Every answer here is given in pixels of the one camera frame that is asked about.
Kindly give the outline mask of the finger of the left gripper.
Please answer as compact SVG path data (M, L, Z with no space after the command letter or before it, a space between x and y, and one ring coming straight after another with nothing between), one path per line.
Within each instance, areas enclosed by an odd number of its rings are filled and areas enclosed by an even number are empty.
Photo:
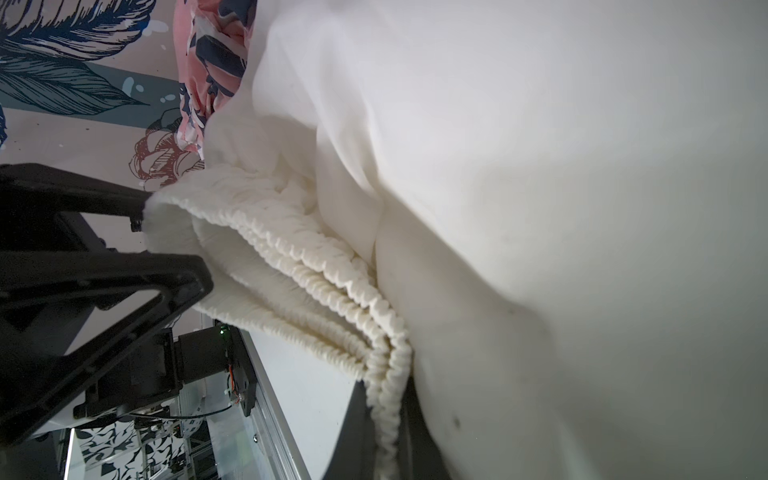
M212 288L195 255L2 252L2 446L32 436ZM143 291L153 298L69 348L95 309Z
M3 251L107 251L83 215L125 217L142 227L148 192L36 163L1 167Z

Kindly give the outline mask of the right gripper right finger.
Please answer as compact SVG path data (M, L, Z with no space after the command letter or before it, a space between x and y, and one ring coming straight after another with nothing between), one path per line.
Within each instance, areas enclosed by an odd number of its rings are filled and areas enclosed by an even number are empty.
M429 433L413 378L402 397L398 466L404 480L449 480L437 445Z

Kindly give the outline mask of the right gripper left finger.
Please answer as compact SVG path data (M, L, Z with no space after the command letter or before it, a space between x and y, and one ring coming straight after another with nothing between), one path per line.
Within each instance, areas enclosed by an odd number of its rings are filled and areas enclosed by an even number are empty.
M376 457L375 426L365 385L357 382L324 480L372 480Z

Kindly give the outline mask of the pink patterned shorts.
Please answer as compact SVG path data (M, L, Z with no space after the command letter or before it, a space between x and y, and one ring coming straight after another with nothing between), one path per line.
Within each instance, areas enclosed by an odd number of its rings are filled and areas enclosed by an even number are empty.
M206 124L234 96L245 74L258 3L253 0L180 0L173 37L180 88L176 139L203 151Z

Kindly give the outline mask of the white shorts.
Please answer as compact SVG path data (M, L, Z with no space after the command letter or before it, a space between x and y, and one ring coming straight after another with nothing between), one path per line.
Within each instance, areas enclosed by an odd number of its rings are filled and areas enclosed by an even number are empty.
M149 250L455 479L767 475L763 1L263 1Z

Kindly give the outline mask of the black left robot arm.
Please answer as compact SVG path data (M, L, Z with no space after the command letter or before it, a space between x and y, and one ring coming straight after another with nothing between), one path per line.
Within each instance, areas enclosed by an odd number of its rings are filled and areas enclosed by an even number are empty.
M41 435L62 415L101 427L155 419L183 386L234 375L244 411L256 376L226 326L175 336L172 323L213 288L194 255L121 253L87 214L140 231L148 194L41 164L1 169L1 443Z

